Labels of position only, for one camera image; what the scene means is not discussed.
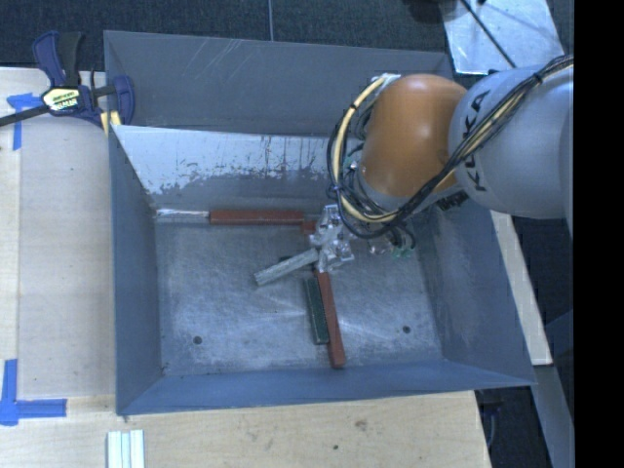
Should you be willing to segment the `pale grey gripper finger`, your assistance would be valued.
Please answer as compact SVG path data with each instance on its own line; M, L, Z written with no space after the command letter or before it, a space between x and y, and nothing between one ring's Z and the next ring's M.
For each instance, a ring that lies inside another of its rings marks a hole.
M312 248L254 273L253 278L259 286L264 286L293 273L295 270L315 263L318 258L319 252Z

